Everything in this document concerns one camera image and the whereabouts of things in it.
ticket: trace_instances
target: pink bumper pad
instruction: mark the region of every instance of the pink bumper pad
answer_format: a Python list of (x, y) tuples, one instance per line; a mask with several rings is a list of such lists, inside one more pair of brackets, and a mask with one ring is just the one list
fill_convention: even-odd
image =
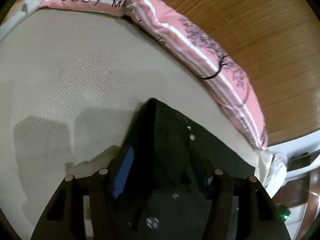
[(160, 0), (45, 0), (40, 7), (128, 15), (199, 76), (253, 144), (268, 144), (264, 116), (247, 74), (208, 34)]

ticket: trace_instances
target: beige mattress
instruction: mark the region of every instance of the beige mattress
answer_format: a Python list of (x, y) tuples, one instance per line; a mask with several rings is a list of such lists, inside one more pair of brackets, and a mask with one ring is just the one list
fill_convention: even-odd
[(23, 240), (66, 174), (108, 165), (151, 97), (257, 165), (193, 73), (126, 20), (42, 9), (0, 43), (0, 206)]

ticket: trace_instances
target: white stripe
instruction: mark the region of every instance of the white stripe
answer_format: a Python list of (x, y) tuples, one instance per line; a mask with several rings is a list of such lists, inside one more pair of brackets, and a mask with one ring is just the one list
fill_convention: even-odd
[[(100, 0), (99, 3), (107, 3), (107, 4), (112, 4), (113, 1), (110, 0)], [(85, 10), (86, 12), (98, 12), (98, 13), (106, 13), (105, 11), (98, 11), (98, 10)], [(124, 15), (124, 12), (119, 12), (119, 13), (112, 13), (113, 16), (118, 16), (118, 17), (122, 17)]]
[[(170, 30), (171, 30), (173, 33), (175, 33), (181, 40), (183, 40), (193, 51), (195, 51), (198, 55), (200, 54), (200, 57), (204, 58), (205, 61), (208, 63), (208, 65), (210, 65), (216, 72), (218, 71), (217, 67), (210, 61), (210, 59), (209, 59), (206, 55), (204, 55), (198, 48), (194, 47), (193, 44), (192, 44), (188, 39), (186, 39), (185, 36), (183, 36), (175, 27), (170, 26), (170, 25), (167, 24), (167, 23), (160, 23), (160, 22), (158, 21), (158, 19), (156, 18), (155, 9), (154, 9), (154, 7), (152, 6), (152, 4), (150, 3), (149, 0), (144, 0), (144, 2), (150, 7), (151, 11), (152, 11), (153, 14), (154, 14), (155, 20), (159, 23), (159, 25), (161, 25), (161, 26), (164, 27), (164, 28), (170, 29)], [(163, 37), (165, 37), (179, 52), (181, 52), (182, 54), (184, 54), (190, 61), (192, 61), (194, 64), (196, 64), (196, 65), (199, 66), (199, 63), (198, 63), (195, 59), (193, 59), (190, 55), (188, 55), (187, 53), (185, 53), (185, 52), (184, 52), (173, 40), (171, 40), (166, 34), (164, 34), (164, 33), (160, 32), (160, 31), (152, 28), (152, 25), (150, 24), (149, 20), (147, 19), (144, 11), (143, 11), (140, 7), (138, 7), (138, 6), (136, 6), (136, 8), (137, 8), (138, 11), (140, 12), (141, 17), (144, 19), (144, 21), (146, 22), (146, 24), (148, 25), (148, 27), (149, 27), (154, 33), (161, 34), (161, 35), (162, 35)], [(257, 145), (257, 141), (258, 141), (260, 144), (262, 144), (262, 143), (260, 142), (260, 136), (259, 136), (259, 132), (258, 132), (257, 126), (256, 126), (256, 124), (255, 124), (255, 122), (254, 122), (254, 120), (253, 120), (253, 117), (252, 117), (250, 111), (248, 110), (247, 106), (241, 101), (241, 98), (238, 96), (238, 94), (237, 94), (236, 91), (233, 89), (232, 85), (228, 82), (228, 80), (227, 80), (222, 74), (221, 74), (220, 76), (221, 76), (222, 80), (225, 82), (225, 84), (226, 84), (229, 88), (231, 88), (231, 90), (232, 90), (232, 92), (233, 92), (233, 95), (237, 98), (238, 102), (239, 102), (240, 104), (242, 104), (242, 106), (244, 107), (244, 109), (247, 111), (249, 117), (252, 119), (252, 123), (253, 123), (253, 125), (255, 126), (255, 130), (256, 130), (256, 132), (257, 132), (258, 137), (255, 136), (255, 134), (253, 133), (252, 127), (251, 127), (251, 125), (250, 125), (248, 122), (247, 122), (247, 125), (248, 125), (248, 127), (249, 127), (249, 129), (250, 129), (250, 132), (251, 132), (251, 134), (252, 134), (255, 142), (256, 142), (256, 146), (258, 146), (258, 145)], [(219, 85), (217, 85), (217, 88), (220, 89), (220, 91), (221, 91), (221, 92), (224, 94), (224, 96), (229, 100), (229, 102), (234, 105), (234, 108), (236, 108), (236, 109), (238, 110), (240, 116), (242, 116), (244, 119), (246, 119), (246, 117), (243, 115), (243, 113), (241, 112), (241, 110), (236, 106), (236, 104), (233, 102), (233, 100), (232, 100), (231, 98), (229, 98), (229, 96), (226, 94), (225, 90), (224, 90), (221, 86), (219, 86)], [(228, 108), (234, 113), (234, 115), (235, 115), (237, 118), (239, 118), (239, 116), (233, 111), (233, 109), (232, 109), (231, 107), (228, 107)]]
[[(173, 26), (170, 26), (169, 24), (167, 23), (160, 23), (156, 17), (156, 11), (155, 11), (155, 8), (153, 7), (153, 5), (150, 3), (149, 0), (143, 0), (145, 2), (145, 4), (147, 4), (149, 6), (149, 8), (151, 9), (154, 17), (155, 17), (155, 20), (159, 23), (159, 25), (161, 25), (162, 27), (165, 27), (167, 29), (170, 29), (173, 33), (175, 33), (178, 37), (180, 37), (181, 40), (183, 40), (193, 51), (195, 51), (200, 57), (202, 57), (206, 63), (212, 67), (216, 72), (218, 71), (218, 68), (211, 62), (211, 60), (206, 56), (204, 55), (198, 48), (196, 48), (185, 36), (183, 36), (175, 27)], [(229, 81), (225, 78), (225, 76), (220, 73), (220, 75), (218, 75), (221, 77), (221, 79), (224, 81), (224, 83), (229, 87), (230, 91), (232, 92), (232, 94), (235, 96), (235, 98), (238, 100), (239, 104), (243, 106), (243, 108), (246, 110), (248, 116), (250, 117), (251, 121), (252, 121), (252, 124), (254, 125), (254, 128), (255, 128), (255, 131), (257, 133), (257, 139), (258, 139), (258, 142), (260, 144), (261, 141), (260, 141), (260, 135), (259, 135), (259, 131), (258, 131), (258, 127), (253, 119), (253, 116), (252, 114), (250, 113), (249, 109), (247, 108), (246, 104), (243, 103), (243, 101), (241, 100), (241, 98), (239, 97), (238, 93), (234, 90), (233, 86), (229, 83)]]

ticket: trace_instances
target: screw head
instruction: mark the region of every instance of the screw head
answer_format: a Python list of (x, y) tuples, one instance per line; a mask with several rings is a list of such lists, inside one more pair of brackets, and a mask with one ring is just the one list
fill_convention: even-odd
[(215, 173), (216, 175), (222, 175), (222, 174), (223, 174), (223, 170), (215, 169), (215, 170), (214, 170), (214, 173)]
[(155, 217), (149, 217), (147, 218), (147, 225), (148, 227), (155, 229), (159, 227), (159, 220), (156, 219)]
[(257, 182), (258, 179), (255, 176), (251, 175), (251, 176), (249, 176), (249, 180), (251, 182)]
[(99, 171), (99, 173), (100, 173), (101, 175), (106, 175), (106, 174), (108, 173), (108, 170), (107, 170), (107, 169), (101, 169), (101, 170)]
[(73, 176), (72, 175), (67, 175), (64, 177), (65, 181), (72, 181), (73, 180)]

